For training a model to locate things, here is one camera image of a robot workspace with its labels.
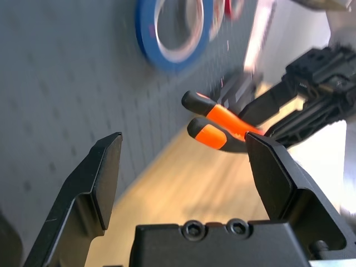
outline screw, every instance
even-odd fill
[[[250,235],[249,225],[240,219],[231,219],[226,224],[229,233],[235,234],[239,239],[246,239]]]
[[[199,241],[205,236],[205,227],[199,221],[187,221],[182,226],[181,231],[189,241]]]
[[[233,231],[236,234],[243,235],[246,233],[246,227],[240,222],[235,222],[233,223]]]

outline blue tape roll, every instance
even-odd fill
[[[136,10],[136,37],[144,55],[155,66],[165,71],[180,71],[192,64],[209,42],[209,31],[214,14],[214,0],[199,0],[202,3],[202,29],[200,39],[180,57],[179,51],[168,51],[158,39],[157,18],[164,0],[138,0]]]

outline pegboard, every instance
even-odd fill
[[[243,67],[256,2],[224,18],[198,62],[167,74],[139,50],[136,1],[0,0],[0,208],[25,256],[96,140],[123,132],[118,197],[188,123],[183,94]]]

